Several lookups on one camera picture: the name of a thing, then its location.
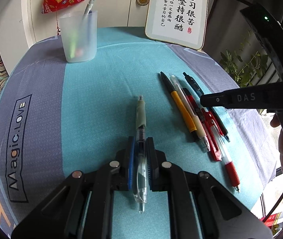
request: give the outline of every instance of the green plant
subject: green plant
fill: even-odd
[[[240,46],[239,51],[242,51],[244,44],[241,43]],[[261,78],[266,72],[266,63],[268,61],[267,54],[261,55],[257,51],[255,54],[251,55],[251,60],[248,63],[244,63],[235,50],[232,53],[226,49],[225,53],[226,55],[221,52],[222,59],[220,60],[220,65],[240,87],[253,85],[251,83],[253,77],[257,75]]]

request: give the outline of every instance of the plastic cup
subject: plastic cup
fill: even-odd
[[[69,63],[84,62],[97,52],[97,11],[88,15],[72,12],[59,20],[66,60]]]

